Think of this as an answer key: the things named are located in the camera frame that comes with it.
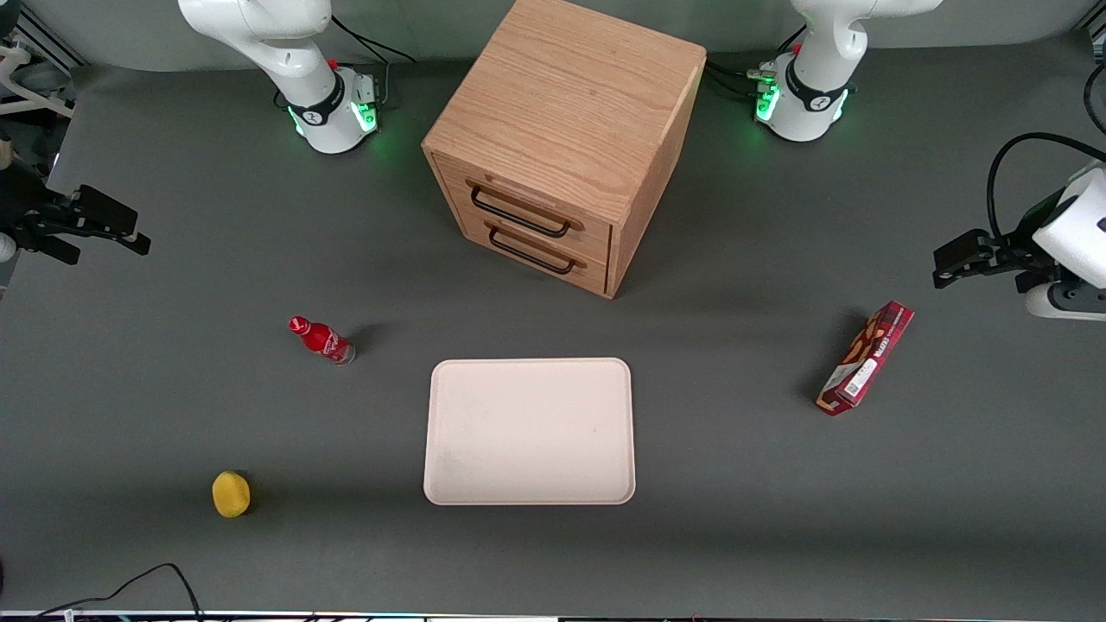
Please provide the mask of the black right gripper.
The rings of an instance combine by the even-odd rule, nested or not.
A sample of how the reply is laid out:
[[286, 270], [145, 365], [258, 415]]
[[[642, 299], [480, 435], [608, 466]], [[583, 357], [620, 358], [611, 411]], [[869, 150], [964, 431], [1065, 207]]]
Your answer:
[[79, 232], [108, 239], [147, 256], [152, 240], [137, 229], [138, 212], [87, 185], [76, 191], [76, 212], [67, 197], [46, 189], [40, 175], [21, 164], [1, 170], [1, 232], [20, 251], [39, 252], [65, 265], [77, 265], [80, 248], [56, 236]]

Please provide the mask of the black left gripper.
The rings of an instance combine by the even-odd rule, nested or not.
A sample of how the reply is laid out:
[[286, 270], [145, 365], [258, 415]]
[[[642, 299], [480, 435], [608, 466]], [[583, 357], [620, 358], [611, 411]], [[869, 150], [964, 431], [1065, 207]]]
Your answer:
[[[1010, 232], [1001, 232], [997, 208], [992, 205], [992, 232], [999, 243], [1006, 248], [1006, 259], [1025, 271], [1015, 277], [1020, 296], [1027, 296], [1035, 289], [1048, 292], [1055, 279], [1061, 279], [1061, 268], [1051, 256], [1033, 240], [1033, 234], [1045, 225], [1058, 210], [1062, 191], [1048, 194], [1020, 217], [1019, 224]], [[935, 269], [931, 274], [936, 289], [945, 289], [957, 280], [969, 276], [987, 276], [995, 267], [995, 241], [983, 229], [968, 230], [949, 243], [940, 245], [932, 253]]]

